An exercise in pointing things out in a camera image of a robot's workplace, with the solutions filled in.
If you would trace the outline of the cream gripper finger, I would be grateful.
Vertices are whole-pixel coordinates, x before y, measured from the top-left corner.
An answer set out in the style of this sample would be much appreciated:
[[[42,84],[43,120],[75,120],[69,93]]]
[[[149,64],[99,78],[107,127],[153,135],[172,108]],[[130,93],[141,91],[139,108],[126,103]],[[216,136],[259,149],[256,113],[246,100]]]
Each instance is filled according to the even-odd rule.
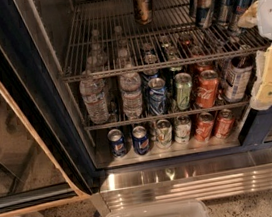
[[[244,12],[243,15],[239,17],[239,21],[237,23],[238,27],[241,28],[253,28],[254,26],[257,26],[258,22],[258,1],[253,2],[253,4]]]

